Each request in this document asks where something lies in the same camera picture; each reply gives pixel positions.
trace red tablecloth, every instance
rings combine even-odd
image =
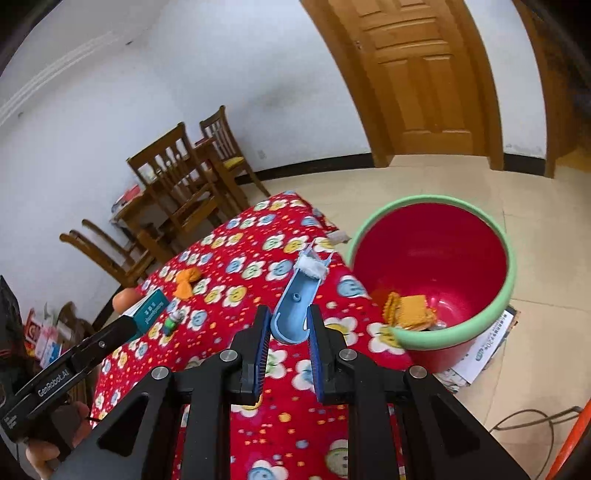
[[[297,194],[284,192],[216,228],[168,262],[139,288],[147,292],[162,287],[172,299],[168,311],[180,309],[184,321],[166,337],[160,333],[163,314],[148,334],[104,360],[92,416],[107,415],[156,365],[178,371],[226,349],[234,334],[252,323],[258,305],[275,308],[300,250],[312,243],[321,256],[333,251],[326,234],[335,230]],[[193,297],[174,299],[174,277],[192,265],[203,273]],[[385,367],[410,366],[410,357],[393,346],[382,329],[381,312],[339,254],[333,256],[314,302],[325,324],[341,331],[349,346]],[[347,419],[346,406],[323,407],[316,401],[307,342],[287,346],[271,339],[261,400],[255,407],[232,406],[232,479],[347,478]],[[181,456],[179,442],[174,480]]]

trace orange toy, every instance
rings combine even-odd
[[[191,282],[195,282],[201,278],[201,270],[197,267],[187,268],[177,273],[175,281],[177,289],[174,291],[174,296],[181,300],[188,300],[193,296],[193,288]]]

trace blue plastic toy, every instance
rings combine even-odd
[[[308,307],[328,274],[327,267],[331,259],[332,254],[326,260],[321,260],[311,245],[300,252],[294,265],[294,274],[271,318],[271,333],[278,342],[296,345],[308,339]]]

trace white fluffy attachment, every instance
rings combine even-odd
[[[328,275],[329,269],[323,263],[306,255],[301,255],[295,262],[294,269],[299,268],[310,278],[318,278],[324,280]]]

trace orange cloth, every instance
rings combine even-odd
[[[388,295],[382,317],[390,326],[418,332],[428,329],[437,321],[434,309],[427,306],[425,295],[401,297],[395,291]]]
[[[187,268],[186,270],[181,270],[177,273],[177,277],[175,281],[177,284],[181,284],[183,282],[194,282],[201,278],[201,270],[197,267]]]
[[[197,267],[187,268],[177,273],[174,279],[177,283],[177,289],[174,291],[174,296],[181,300],[188,300],[193,296],[193,288],[191,282],[197,281],[201,278],[201,270]]]

